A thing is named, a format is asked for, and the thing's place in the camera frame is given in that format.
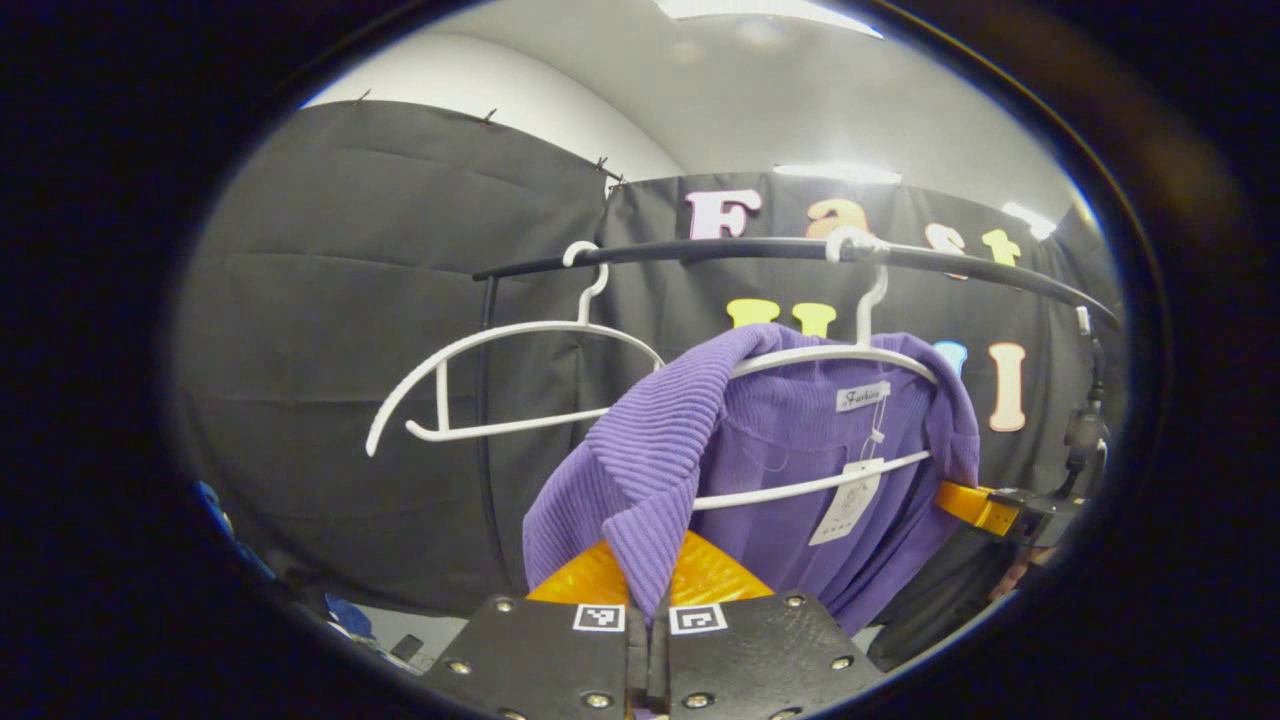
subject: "black fabric backdrop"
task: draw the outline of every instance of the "black fabric backdrop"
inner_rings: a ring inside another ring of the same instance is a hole
[[[365,101],[297,113],[230,182],[180,293],[175,409],[193,473],[219,491],[238,534],[276,573],[419,612],[470,615],[485,594],[524,591],[524,514],[589,425],[489,441],[503,573],[483,520],[476,441],[426,443],[403,428],[410,418],[435,425],[434,383],[401,404],[372,459],[364,454],[369,424],[408,370],[479,329],[483,283],[466,273],[559,255],[576,240],[616,247],[689,238],[692,191],[756,190],[763,208],[749,214],[744,236],[804,236],[806,210],[827,199],[856,201],[872,232],[905,245],[928,247],[925,225],[941,223],[964,237],[966,254],[991,259],[980,237],[1002,229],[1021,250],[1019,266],[1121,309],[1106,249],[1074,214],[1039,242],[1021,220],[919,188],[737,173],[632,182],[605,202],[603,179],[582,159],[502,126]],[[572,318],[593,273],[502,281],[495,323]],[[870,282],[867,268],[790,260],[660,261],[611,273],[593,319],[668,361],[732,327],[724,305],[739,297],[777,302],[777,322],[796,328],[795,304],[832,305],[838,316],[828,337],[852,340],[854,307]],[[1070,307],[980,281],[891,269],[872,327],[966,346],[963,379],[983,428],[983,484],[1061,482],[1062,430],[1088,382]],[[1105,340],[1111,374],[1123,378],[1123,338]],[[995,342],[1027,350],[1027,424],[1011,433],[987,424]],[[475,413],[475,357],[451,361],[454,427]],[[489,421],[604,406],[649,369],[612,340],[504,338],[490,346]],[[1123,404],[1116,393],[1108,400],[1112,410]],[[963,623],[1011,555],[957,533],[886,609],[877,661],[896,664]]]
[[[410,418],[434,427],[434,383],[404,400],[372,459],[365,436],[404,374],[479,328],[484,286],[468,273],[590,240],[603,205],[590,163],[421,105],[319,105],[266,138],[198,238],[175,320],[186,457],[237,534],[294,584],[357,602],[470,615],[506,587],[475,441],[429,445],[404,430]],[[497,322],[571,318],[590,273],[502,283]],[[566,336],[493,345],[494,368],[508,370],[492,378],[495,419],[568,411],[557,405],[572,402],[576,373]],[[474,421],[475,360],[451,363],[456,427]],[[522,507],[568,434],[495,447],[495,465],[526,478],[498,502],[513,561]]]

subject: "price tag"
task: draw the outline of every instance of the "price tag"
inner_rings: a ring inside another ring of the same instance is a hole
[[[870,470],[879,468],[883,464],[883,457],[859,460],[858,462],[845,465],[842,473]],[[872,503],[872,498],[876,497],[876,491],[878,488],[878,473],[870,475],[869,478],[850,480],[840,486],[836,489],[836,496],[831,498],[831,507],[828,507],[827,514],[822,516],[822,523],[818,523],[818,529],[814,530],[813,537],[809,538],[809,544],[822,544],[824,542],[831,542],[847,536],[849,532],[854,529],[854,525],[858,524],[863,512],[867,511],[867,507]]]

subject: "hanger hook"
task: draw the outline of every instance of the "hanger hook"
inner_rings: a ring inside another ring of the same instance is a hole
[[[876,283],[858,301],[858,328],[854,345],[870,347],[872,307],[888,292],[888,269],[882,259],[888,255],[888,243],[874,234],[851,225],[838,225],[827,236],[827,261],[840,263],[840,251],[849,243],[860,260],[876,264]]]
[[[572,268],[573,260],[577,259],[577,254],[584,250],[599,250],[600,246],[594,242],[580,240],[568,246],[564,250],[564,266]],[[609,266],[605,264],[598,265],[599,273],[595,275],[595,282],[591,287],[582,291],[582,295],[577,299],[577,324],[585,325],[590,323],[591,316],[591,299],[596,295],[604,292],[604,286],[609,284]]]

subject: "white plastic hanger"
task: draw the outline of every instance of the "white plastic hanger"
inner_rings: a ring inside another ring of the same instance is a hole
[[[840,263],[840,250],[845,243],[854,247],[873,249],[886,245],[883,240],[849,225],[840,225],[827,237],[827,261]],[[822,345],[818,347],[796,347],[792,350],[780,350],[755,357],[748,357],[733,366],[731,378],[741,378],[762,370],[772,370],[794,363],[808,363],[812,360],[874,360],[901,365],[920,375],[924,375],[933,384],[938,384],[938,378],[925,368],[919,360],[908,357],[901,352],[872,347],[872,307],[884,299],[888,291],[888,270],[883,264],[876,266],[876,284],[858,301],[858,336],[852,345]]]
[[[874,250],[877,246],[883,246],[884,241],[878,237],[863,232],[858,228],[851,227],[837,227],[827,237],[827,261],[838,263],[840,250],[845,243],[852,243],[854,247],[863,250]],[[756,357],[749,357],[739,363],[733,372],[730,374],[731,378],[740,378],[742,375],[749,375],[751,373],[759,373],[762,370],[771,370],[773,368],[781,368],[783,365],[791,365],[794,363],[808,363],[812,360],[873,360],[877,363],[891,363],[893,365],[901,365],[923,375],[933,384],[938,384],[938,378],[928,368],[925,368],[920,361],[908,357],[900,352],[893,352],[890,350],[881,350],[878,347],[872,347],[872,307],[879,304],[884,299],[884,293],[888,291],[888,270],[883,264],[876,268],[876,284],[859,300],[858,302],[858,336],[852,345],[824,345],[818,347],[797,347],[792,350],[781,350],[778,352],[768,352],[765,355],[759,355]],[[809,480],[805,483],[795,483],[790,486],[783,486],[780,488],[767,488],[750,492],[736,492],[731,495],[716,495],[710,497],[699,497],[694,500],[694,510],[716,510],[718,507],[735,507],[739,505],[753,505],[756,502],[768,502],[771,500],[782,500],[785,497],[795,497],[797,495],[805,495],[810,492],[818,492],[852,480],[860,480],[863,478],[870,478],[872,475],[879,475],[890,470],[896,470],[899,468],[905,468],[913,462],[919,462],[932,454],[928,450],[922,450],[920,452],[913,452],[902,457],[896,457],[867,470],[859,470],[855,473],[845,473],[840,475],[832,475],[829,478],[822,478],[818,480]]]
[[[571,268],[573,265],[573,259],[577,258],[577,254],[584,250],[599,250],[599,247],[596,247],[595,243],[586,241],[579,241],[575,242],[573,245],[570,245],[568,249],[564,251],[564,266]],[[435,373],[435,410],[440,423],[439,429],[433,430],[429,428],[424,428],[422,425],[417,424],[413,420],[408,420],[404,423],[404,427],[408,429],[408,432],[429,442],[486,437],[500,433],[513,433],[517,430],[529,430],[534,428],[545,428],[549,425],[558,425],[562,423],[575,423],[577,420],[599,418],[600,415],[608,413],[609,410],[608,407],[600,407],[596,410],[566,413],[563,415],[550,415],[548,418],[535,418],[531,420],[515,420],[511,423],[494,423],[490,425],[476,425],[474,428],[451,429],[449,379],[448,379],[448,360],[454,355],[458,355],[465,350],[476,347],[477,345],[489,342],[490,340],[509,337],[513,334],[540,332],[540,331],[573,331],[573,332],[613,337],[643,350],[645,355],[653,359],[653,369],[654,370],[660,369],[663,366],[662,357],[657,352],[654,352],[652,347],[645,345],[639,338],[628,336],[622,331],[616,331],[607,325],[595,325],[590,323],[591,299],[595,297],[596,295],[600,295],[600,292],[604,291],[604,286],[608,284],[608,282],[609,282],[609,266],[600,265],[595,283],[593,283],[591,287],[586,288],[577,300],[576,322],[538,320],[532,323],[518,323],[515,325],[490,328],[488,331],[483,331],[472,336],[467,336],[456,342],[452,342],[445,347],[440,348],[438,352],[435,352],[426,360],[424,360],[421,365],[415,368],[412,373],[406,375],[404,379],[401,380],[398,386],[396,386],[396,389],[393,389],[392,393],[387,396],[387,400],[383,401],[381,407],[378,409],[378,415],[374,416],[374,424],[372,427],[369,428],[369,438],[365,441],[365,452],[367,452],[370,457],[374,456],[374,452],[378,450],[378,439],[381,437],[383,428],[387,425],[387,420],[396,410],[396,406],[399,405],[399,401],[404,398],[408,391],[415,384],[417,384],[419,380],[421,380],[433,372]]]

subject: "black metal rail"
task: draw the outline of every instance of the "black metal rail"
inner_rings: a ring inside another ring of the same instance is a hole
[[[580,252],[573,268],[602,264],[644,263],[653,260],[714,260],[723,258],[786,258],[797,260],[826,260],[826,242],[803,237],[750,237],[735,240],[677,240],[630,247],[607,247]],[[951,255],[924,247],[886,243],[874,252],[859,252],[845,247],[841,261],[881,263],[892,268],[931,270],[968,275],[974,279],[1021,288],[1071,306],[1088,307],[1089,315],[1120,329],[1120,319],[1107,306],[1093,297],[1033,270],[1002,265],[982,258]],[[483,270],[471,275],[476,281],[507,278],[566,269],[561,258],[544,258]]]

